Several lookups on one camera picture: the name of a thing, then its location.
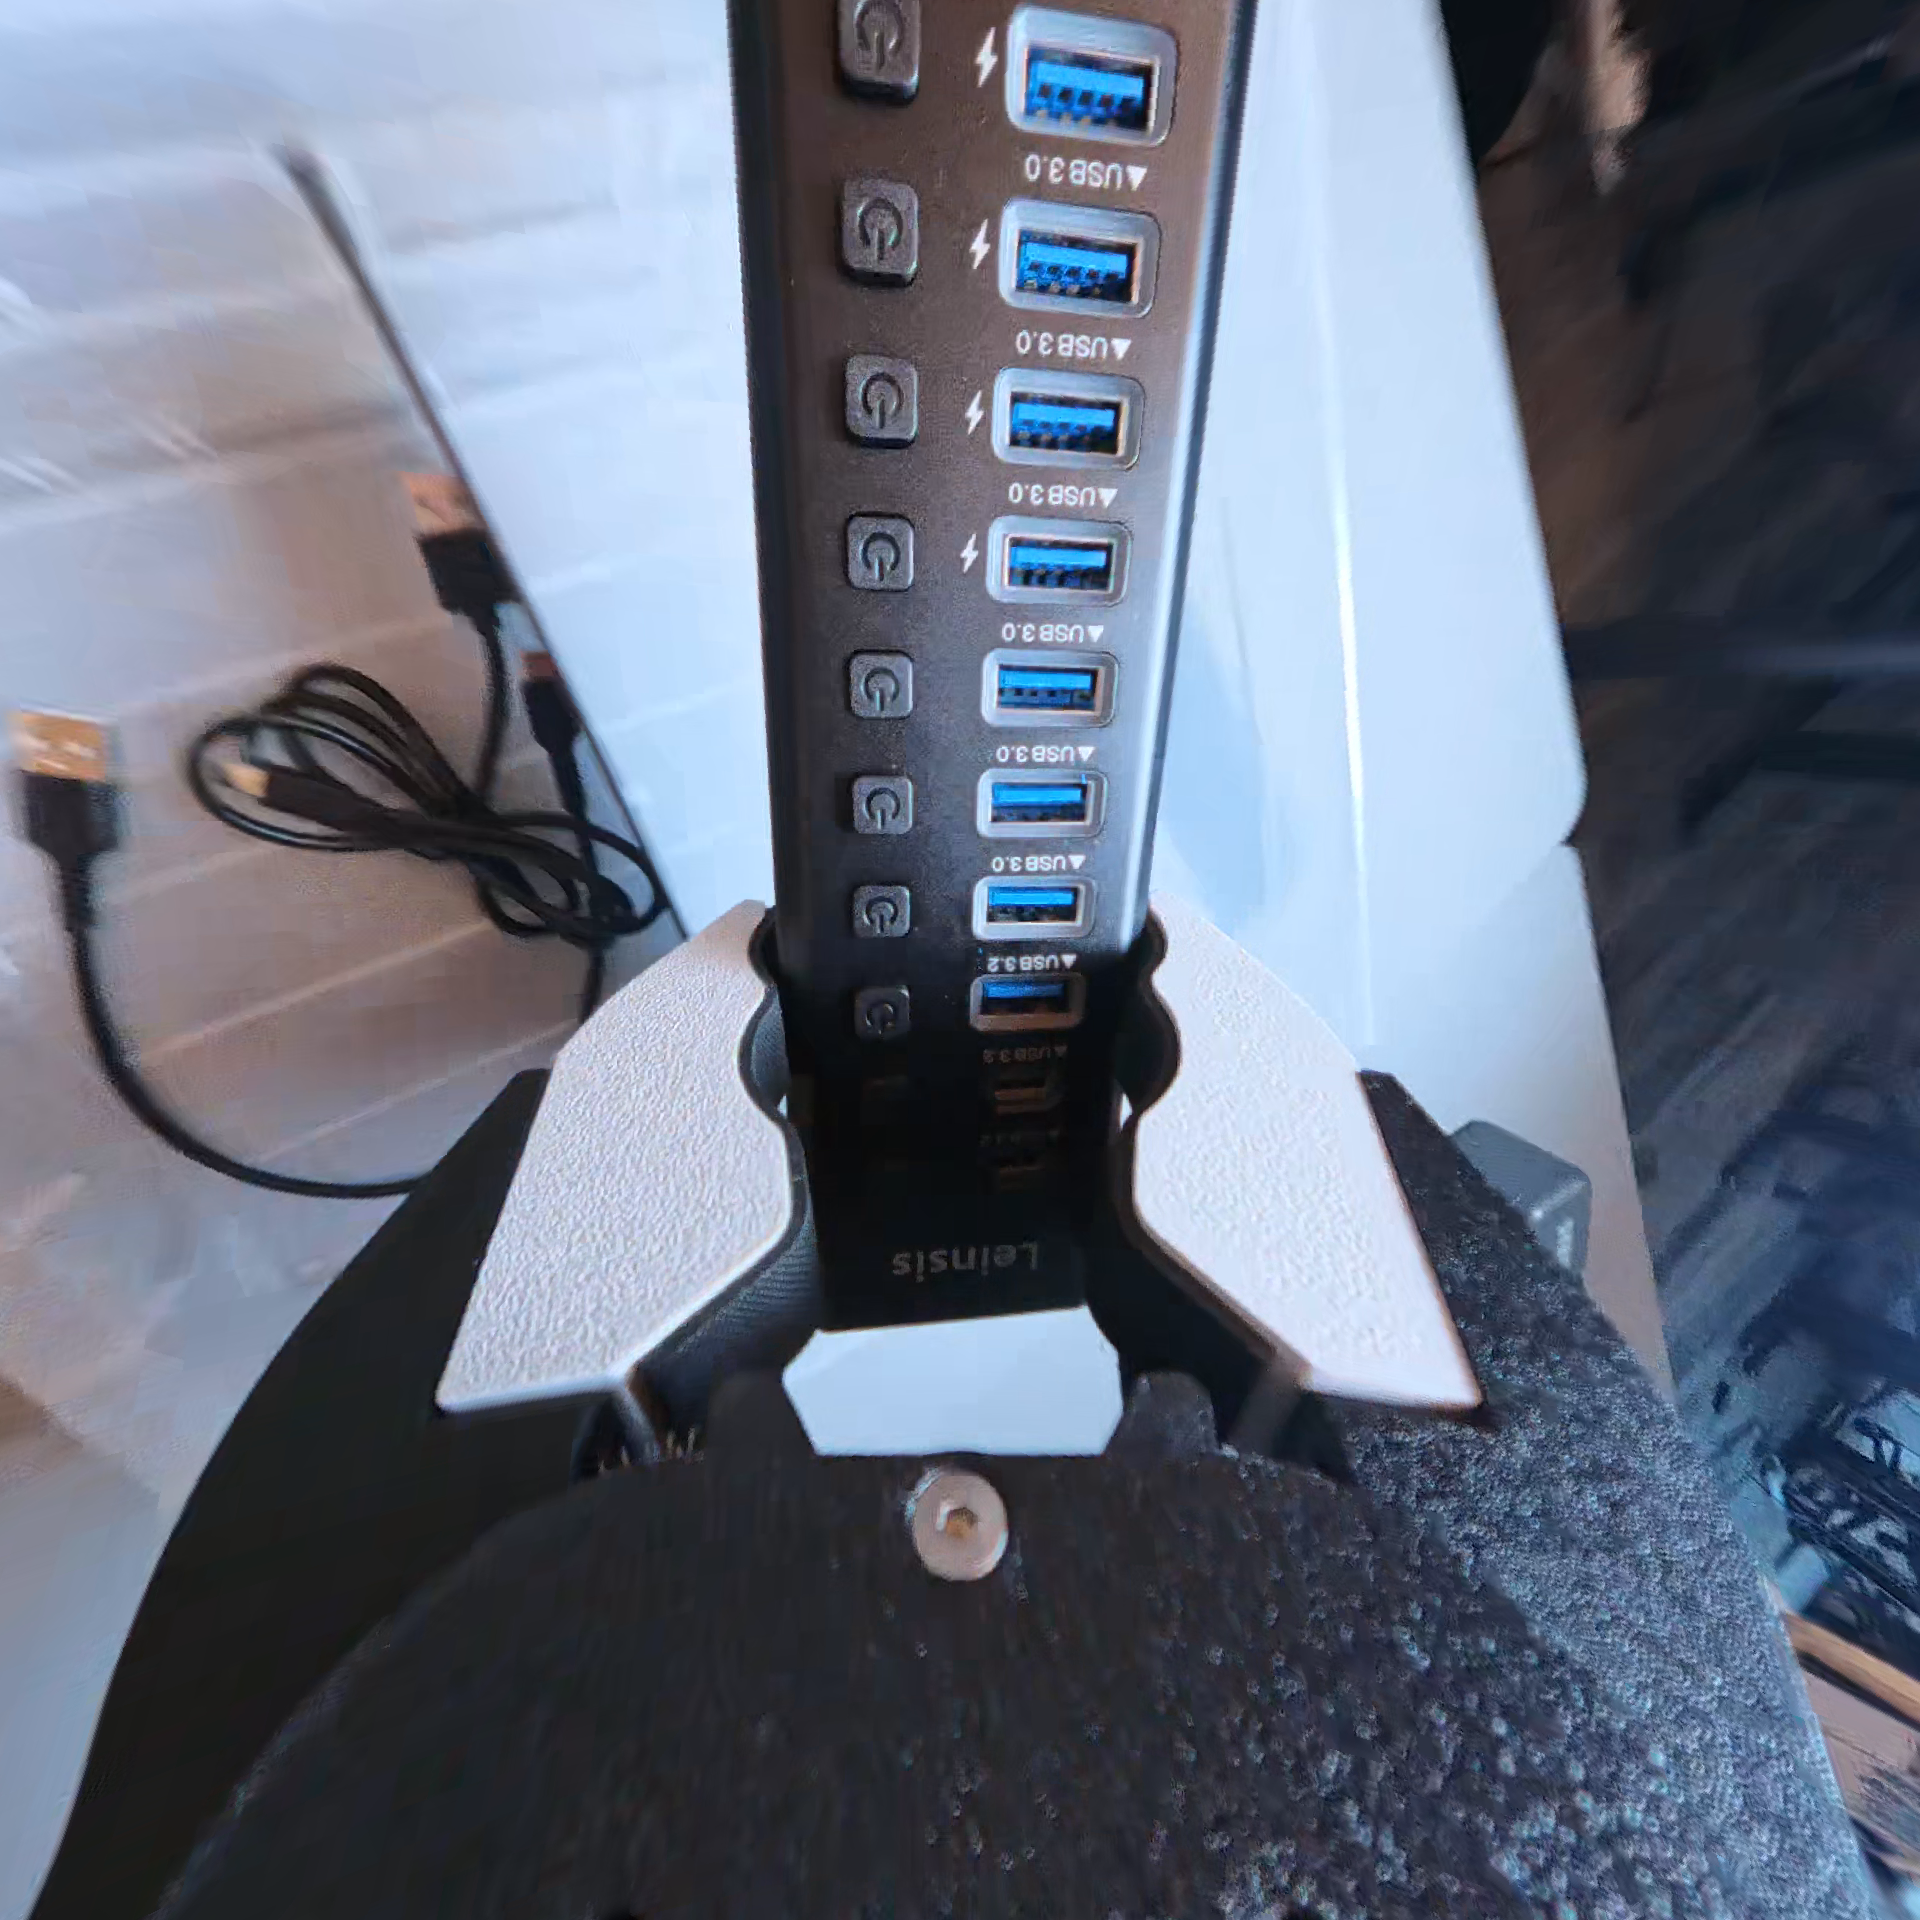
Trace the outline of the long black usb hub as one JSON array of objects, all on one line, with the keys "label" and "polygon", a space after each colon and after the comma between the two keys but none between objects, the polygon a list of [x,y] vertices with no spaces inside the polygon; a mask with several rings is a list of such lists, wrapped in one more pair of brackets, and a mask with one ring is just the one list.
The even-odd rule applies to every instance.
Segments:
[{"label": "long black usb hub", "polygon": [[1256,9],[728,14],[823,1326],[1079,1304]]}]

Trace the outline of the black power adapter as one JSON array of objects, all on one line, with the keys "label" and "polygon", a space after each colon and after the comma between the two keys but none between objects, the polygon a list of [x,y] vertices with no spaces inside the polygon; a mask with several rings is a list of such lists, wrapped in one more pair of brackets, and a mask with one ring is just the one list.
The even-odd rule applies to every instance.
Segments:
[{"label": "black power adapter", "polygon": [[1452,1130],[1452,1145],[1524,1222],[1542,1249],[1584,1278],[1593,1231],[1593,1182],[1574,1163],[1484,1120]]}]

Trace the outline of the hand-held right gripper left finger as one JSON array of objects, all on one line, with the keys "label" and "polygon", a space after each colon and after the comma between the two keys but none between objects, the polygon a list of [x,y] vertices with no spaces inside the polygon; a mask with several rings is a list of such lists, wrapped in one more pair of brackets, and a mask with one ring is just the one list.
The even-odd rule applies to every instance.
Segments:
[{"label": "hand-held right gripper left finger", "polygon": [[820,1325],[765,909],[748,899],[555,1057],[445,1352],[443,1414],[707,1414]]}]

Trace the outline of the clear plastic bin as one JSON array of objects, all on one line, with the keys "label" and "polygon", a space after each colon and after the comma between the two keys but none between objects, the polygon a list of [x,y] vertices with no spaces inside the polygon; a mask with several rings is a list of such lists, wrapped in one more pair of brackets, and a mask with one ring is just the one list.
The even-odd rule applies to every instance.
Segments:
[{"label": "clear plastic bin", "polygon": [[393,1203],[418,1175],[268,1161],[234,1094],[178,1104],[152,1043],[273,1048],[275,943],[355,859],[355,955],[450,996],[494,946],[609,957],[670,921],[513,567],[307,156],[4,172],[4,742],[90,1079],[241,1186]]}]

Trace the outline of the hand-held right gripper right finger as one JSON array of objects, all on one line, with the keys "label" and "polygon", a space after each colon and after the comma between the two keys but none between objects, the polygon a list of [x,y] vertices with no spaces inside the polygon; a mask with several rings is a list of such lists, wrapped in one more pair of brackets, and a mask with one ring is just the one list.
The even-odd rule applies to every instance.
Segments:
[{"label": "hand-held right gripper right finger", "polygon": [[1466,1414],[1481,1387],[1355,1054],[1191,905],[1154,905],[1143,1015],[1170,1043],[1135,1104],[1131,1222],[1288,1387]]}]

